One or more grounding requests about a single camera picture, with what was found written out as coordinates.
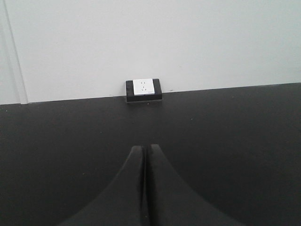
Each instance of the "white wall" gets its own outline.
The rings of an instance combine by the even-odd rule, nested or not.
[[[6,0],[29,102],[301,82],[300,0]]]
[[[19,96],[8,61],[8,51],[0,21],[0,105],[19,103]]]

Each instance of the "electrical outlet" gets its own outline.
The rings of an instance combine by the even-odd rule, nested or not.
[[[137,90],[137,88],[139,89],[141,85],[142,85],[141,91],[143,88],[144,88],[144,90],[143,90],[144,92],[151,91],[151,89],[148,89],[148,87],[149,87],[149,86],[147,86],[148,83],[144,79],[136,81],[135,83],[137,83],[135,86],[136,94],[139,94],[140,90]],[[134,82],[132,80],[126,81],[127,103],[140,102],[140,101],[162,100],[162,90],[161,90],[161,86],[160,86],[160,80],[152,79],[152,82],[150,81],[150,86],[151,87],[154,86],[153,94],[151,94],[151,92],[150,92],[150,93],[147,93],[149,95],[146,95],[144,93],[140,94],[140,95],[136,95],[136,94],[134,95]]]
[[[134,79],[134,96],[155,94],[154,83],[152,79]]]

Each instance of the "black surface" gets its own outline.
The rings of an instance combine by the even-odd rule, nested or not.
[[[143,149],[134,146],[110,185],[59,226],[140,226],[143,183]]]
[[[301,84],[0,106],[0,225],[54,226],[92,201],[133,145],[247,225],[300,225]]]
[[[162,91],[159,79],[153,79],[155,94],[134,96],[133,81],[126,81],[127,102],[162,100]]]
[[[159,145],[146,157],[146,195],[153,226],[243,226],[196,194],[177,174]]]

